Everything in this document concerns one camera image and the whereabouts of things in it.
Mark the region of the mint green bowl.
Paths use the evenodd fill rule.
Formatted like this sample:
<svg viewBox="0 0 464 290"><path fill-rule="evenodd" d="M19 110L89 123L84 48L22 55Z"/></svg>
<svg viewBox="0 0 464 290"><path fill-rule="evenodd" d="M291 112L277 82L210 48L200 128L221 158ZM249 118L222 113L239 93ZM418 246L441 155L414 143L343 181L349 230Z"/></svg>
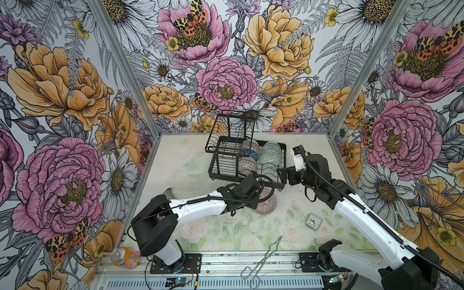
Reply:
<svg viewBox="0 0 464 290"><path fill-rule="evenodd" d="M269 141L269 142L266 142L266 143L263 145L262 150L263 150L263 151L266 151L266 150L281 151L281 147L280 147L279 143L275 143L275 142Z"/></svg>

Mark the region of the grey green pattern bowl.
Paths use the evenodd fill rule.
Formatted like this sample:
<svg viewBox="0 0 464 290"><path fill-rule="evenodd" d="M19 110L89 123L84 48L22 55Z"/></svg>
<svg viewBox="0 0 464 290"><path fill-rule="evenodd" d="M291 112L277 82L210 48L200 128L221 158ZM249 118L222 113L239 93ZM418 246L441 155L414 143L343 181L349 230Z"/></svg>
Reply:
<svg viewBox="0 0 464 290"><path fill-rule="evenodd" d="M277 168L281 163L281 151L266 150L261 153L260 161L264 168Z"/></svg>

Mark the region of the brown dotted pattern bowl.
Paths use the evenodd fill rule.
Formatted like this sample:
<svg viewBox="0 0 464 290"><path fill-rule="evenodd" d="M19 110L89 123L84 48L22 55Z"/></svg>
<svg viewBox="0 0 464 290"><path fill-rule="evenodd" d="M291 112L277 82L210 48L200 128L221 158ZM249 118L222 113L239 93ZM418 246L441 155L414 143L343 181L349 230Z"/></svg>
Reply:
<svg viewBox="0 0 464 290"><path fill-rule="evenodd" d="M241 157L238 161L238 175L247 177L251 172L257 172L257 163L251 157Z"/></svg>

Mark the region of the blue triangle pattern bowl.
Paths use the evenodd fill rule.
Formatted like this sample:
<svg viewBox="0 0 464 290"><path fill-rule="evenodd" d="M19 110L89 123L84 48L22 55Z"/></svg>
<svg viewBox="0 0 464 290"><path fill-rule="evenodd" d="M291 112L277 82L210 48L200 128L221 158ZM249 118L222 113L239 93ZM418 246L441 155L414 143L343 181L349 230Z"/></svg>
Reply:
<svg viewBox="0 0 464 290"><path fill-rule="evenodd" d="M252 158L253 160L255 160L255 162L258 162L259 160L258 153L252 149L245 148L245 149L240 150L239 153L244 155L245 157Z"/></svg>

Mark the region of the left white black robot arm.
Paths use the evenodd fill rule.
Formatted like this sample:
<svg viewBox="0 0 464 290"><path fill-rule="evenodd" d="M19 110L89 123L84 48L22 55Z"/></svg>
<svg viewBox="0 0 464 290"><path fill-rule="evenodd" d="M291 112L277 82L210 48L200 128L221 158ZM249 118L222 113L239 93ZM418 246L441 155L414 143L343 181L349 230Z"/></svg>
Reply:
<svg viewBox="0 0 464 290"><path fill-rule="evenodd" d="M155 196L130 222L130 238L137 243L141 256L155 256L165 265L176 267L185 261L183 249L172 237L179 226L208 216L233 214L245 207L255 209L271 198L275 189L272 179L251 173L239 184L218 187L197 198Z"/></svg>

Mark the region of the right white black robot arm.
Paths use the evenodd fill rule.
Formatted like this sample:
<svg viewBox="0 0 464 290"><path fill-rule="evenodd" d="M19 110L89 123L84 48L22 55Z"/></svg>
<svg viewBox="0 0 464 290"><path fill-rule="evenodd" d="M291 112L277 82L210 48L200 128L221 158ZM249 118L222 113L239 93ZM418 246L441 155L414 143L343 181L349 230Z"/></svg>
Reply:
<svg viewBox="0 0 464 290"><path fill-rule="evenodd" d="M439 264L430 248L421 249L374 213L346 182L332 178L327 159L305 151L292 150L294 166L285 169L291 186L301 184L315 193L315 199L346 218L377 249L380 257L344 246L332 239L319 248L319 267L324 271L345 268L375 282L385 290L433 290L440 274L458 284L462 279Z"/></svg>

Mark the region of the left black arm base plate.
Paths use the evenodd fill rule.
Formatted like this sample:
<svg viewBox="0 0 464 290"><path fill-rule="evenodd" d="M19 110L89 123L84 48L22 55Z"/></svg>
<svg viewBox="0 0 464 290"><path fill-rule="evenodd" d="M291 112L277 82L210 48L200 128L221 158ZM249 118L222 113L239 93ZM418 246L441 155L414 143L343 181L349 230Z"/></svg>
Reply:
<svg viewBox="0 0 464 290"><path fill-rule="evenodd" d="M153 256L151 274L199 274L203 255L199 253L187 253L183 263L176 262L167 266L161 259Z"/></svg>

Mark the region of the white lattice pattern bowl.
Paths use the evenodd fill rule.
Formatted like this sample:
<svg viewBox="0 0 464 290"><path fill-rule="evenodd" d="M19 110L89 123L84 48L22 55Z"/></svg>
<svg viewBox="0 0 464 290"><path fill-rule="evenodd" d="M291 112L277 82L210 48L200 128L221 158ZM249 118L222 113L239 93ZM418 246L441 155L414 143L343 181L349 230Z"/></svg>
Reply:
<svg viewBox="0 0 464 290"><path fill-rule="evenodd" d="M240 144L239 148L240 148L240 150L250 149L250 150L255 151L257 153L260 152L259 143L256 140L252 140L252 139L247 139L247 140L243 141Z"/></svg>

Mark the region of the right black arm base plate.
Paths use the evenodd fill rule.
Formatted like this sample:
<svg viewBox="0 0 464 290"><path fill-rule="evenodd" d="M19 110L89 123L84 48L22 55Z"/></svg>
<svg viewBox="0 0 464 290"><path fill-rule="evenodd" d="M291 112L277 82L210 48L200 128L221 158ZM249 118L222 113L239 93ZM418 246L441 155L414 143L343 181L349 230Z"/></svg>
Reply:
<svg viewBox="0 0 464 290"><path fill-rule="evenodd" d="M319 252L315 251L299 253L297 265L300 265L300 268L304 273L349 272L349 270L337 266L328 266L327 268L324 268L319 259Z"/></svg>

